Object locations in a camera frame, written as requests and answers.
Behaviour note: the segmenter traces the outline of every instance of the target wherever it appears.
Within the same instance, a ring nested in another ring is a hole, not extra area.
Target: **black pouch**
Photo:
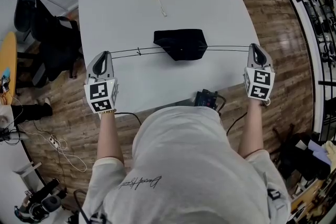
[[[200,29],[155,31],[154,43],[175,61],[199,60],[208,47]]]

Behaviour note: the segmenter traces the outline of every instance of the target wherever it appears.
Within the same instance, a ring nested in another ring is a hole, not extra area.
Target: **person's leg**
[[[12,105],[11,107],[14,117],[14,125],[20,124],[25,121],[40,120],[42,117],[52,115],[50,101],[47,101],[47,99],[43,105]]]

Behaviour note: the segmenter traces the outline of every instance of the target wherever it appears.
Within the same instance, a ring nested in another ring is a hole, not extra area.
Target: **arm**
[[[97,159],[113,157],[124,164],[115,120],[114,112],[101,115]]]
[[[249,99],[243,135],[240,139],[238,154],[246,158],[251,153],[264,148],[261,105],[257,99]]]
[[[106,194],[116,188],[126,177],[115,122],[113,112],[101,115],[97,161],[92,168],[89,189],[83,205],[88,218],[102,206]],[[79,218],[79,223],[84,223],[81,214]]]

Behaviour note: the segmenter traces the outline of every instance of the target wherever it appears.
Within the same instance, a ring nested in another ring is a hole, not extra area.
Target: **wooden floor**
[[[279,146],[279,141],[272,132],[273,128],[276,128],[282,137],[285,137],[290,123],[295,124],[296,132],[311,130],[313,96],[307,47],[289,0],[244,0],[244,3],[260,44],[271,54],[274,61],[276,78],[271,105],[263,111],[265,147],[272,151]],[[24,104],[33,103],[34,99],[42,101],[49,97],[54,115],[37,121],[37,127],[52,132],[58,139],[65,139],[68,143],[65,152],[78,155],[86,162],[88,169],[81,173],[72,167],[64,156],[60,156],[59,163],[57,152],[41,136],[31,135],[30,140],[25,142],[33,161],[42,162],[38,169],[42,177],[46,181],[53,177],[59,178],[66,183],[70,193],[77,188],[87,189],[92,165],[96,159],[99,118],[92,114],[87,105],[84,80],[85,68],[80,61],[76,80],[69,79],[68,73],[65,72],[42,89],[21,90],[22,95],[19,97]],[[246,112],[246,92],[241,84],[224,89],[220,93],[227,99],[222,120],[225,129],[228,129],[234,119]],[[140,119],[143,121],[152,112],[140,113]],[[129,170],[132,165],[132,142],[139,124],[132,116],[118,118],[117,121],[125,165]],[[234,149],[238,146],[243,123],[243,120],[239,121],[228,136]],[[37,132],[31,122],[22,126],[29,132]],[[68,158],[79,169],[83,169],[78,159],[70,156]],[[69,195],[65,203],[71,204],[71,199]]]

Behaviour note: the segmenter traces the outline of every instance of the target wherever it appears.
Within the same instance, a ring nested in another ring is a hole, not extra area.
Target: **shoe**
[[[47,103],[47,104],[51,107],[51,101],[50,101],[49,98],[46,98],[46,99],[44,100],[44,102]]]

